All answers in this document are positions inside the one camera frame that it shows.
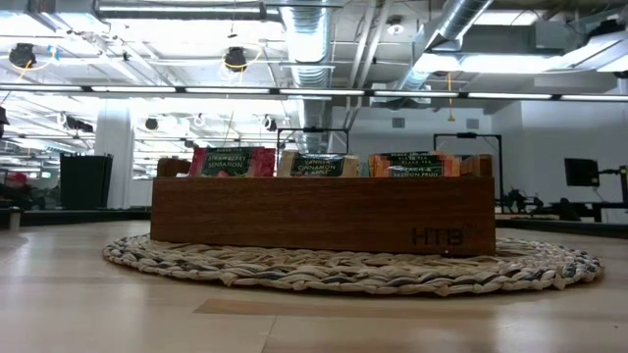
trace htb logo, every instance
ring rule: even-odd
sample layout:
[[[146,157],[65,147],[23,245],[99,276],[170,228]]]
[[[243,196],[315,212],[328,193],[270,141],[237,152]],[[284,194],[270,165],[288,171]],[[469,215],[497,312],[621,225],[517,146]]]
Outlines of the htb logo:
[[[462,228],[425,227],[423,231],[420,231],[413,228],[411,241],[413,245],[459,246],[464,243],[464,230]]]

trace ceiling light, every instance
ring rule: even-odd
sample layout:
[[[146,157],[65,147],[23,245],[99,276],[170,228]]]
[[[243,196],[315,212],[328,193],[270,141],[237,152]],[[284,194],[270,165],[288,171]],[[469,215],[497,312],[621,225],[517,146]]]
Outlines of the ceiling light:
[[[399,35],[403,33],[403,25],[401,24],[401,21],[403,20],[403,18],[399,15],[394,15],[389,17],[389,19],[386,21],[386,24],[389,26],[389,28],[387,29],[387,32],[390,35]]]
[[[364,95],[364,90],[361,89],[280,89],[281,94],[294,94],[294,95],[341,95],[341,96],[361,96]]]
[[[82,91],[80,86],[43,84],[0,84],[0,90],[13,91]]]
[[[175,93],[174,87],[92,86],[94,92]]]
[[[28,168],[28,167],[5,167],[9,172],[41,172],[40,168]]]
[[[238,7],[195,7],[195,6],[101,6],[98,12],[224,12],[224,13],[250,13],[247,8]]]
[[[383,97],[410,97],[410,98],[456,98],[457,92],[433,91],[375,91],[376,96]]]
[[[469,93],[469,98],[550,99],[551,98],[551,94],[534,94],[534,93]]]
[[[215,94],[268,94],[268,88],[237,88],[237,87],[188,87],[187,93],[215,93]]]
[[[575,95],[565,94],[560,97],[564,101],[584,101],[584,102],[628,102],[628,95],[610,95],[610,94],[588,94]]]

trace woven round mat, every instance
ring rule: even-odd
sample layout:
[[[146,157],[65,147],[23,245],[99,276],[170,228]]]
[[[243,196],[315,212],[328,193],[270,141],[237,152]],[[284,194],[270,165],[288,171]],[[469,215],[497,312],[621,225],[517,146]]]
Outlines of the woven round mat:
[[[231,285],[265,285],[373,294],[489,293],[499,289],[564,289],[603,272],[585,251],[544,242],[499,238],[496,256],[372,254],[210,246],[125,237],[103,249],[105,259],[148,274]]]

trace black speaker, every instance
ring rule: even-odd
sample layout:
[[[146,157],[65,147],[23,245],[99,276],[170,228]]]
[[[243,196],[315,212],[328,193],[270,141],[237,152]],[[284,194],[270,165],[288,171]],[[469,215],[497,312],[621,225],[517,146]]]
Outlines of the black speaker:
[[[61,206],[68,210],[107,208],[111,156],[61,156]]]

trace silver duct pipe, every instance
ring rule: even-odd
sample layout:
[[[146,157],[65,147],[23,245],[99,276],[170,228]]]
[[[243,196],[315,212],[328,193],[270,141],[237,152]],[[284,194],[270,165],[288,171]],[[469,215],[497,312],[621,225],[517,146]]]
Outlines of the silver duct pipe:
[[[98,18],[144,20],[265,21],[281,23],[277,9],[241,6],[160,6],[143,2],[103,2],[94,9]]]
[[[437,32],[447,40],[462,38],[491,3],[493,0],[448,0]]]
[[[326,8],[283,7],[281,10],[291,62],[316,64],[327,61],[330,54],[332,12]],[[292,77],[297,87],[329,87],[329,69],[293,67]],[[302,100],[299,103],[302,127],[329,127],[332,105],[326,100]],[[327,152],[329,135],[304,133],[303,144],[307,152]]]
[[[493,0],[447,0],[443,6],[443,13],[436,19],[437,25],[422,25],[419,29],[414,44],[415,49],[418,49],[416,62],[395,89],[421,89],[431,74],[422,71],[417,65],[425,50],[438,42],[460,40],[492,3]]]

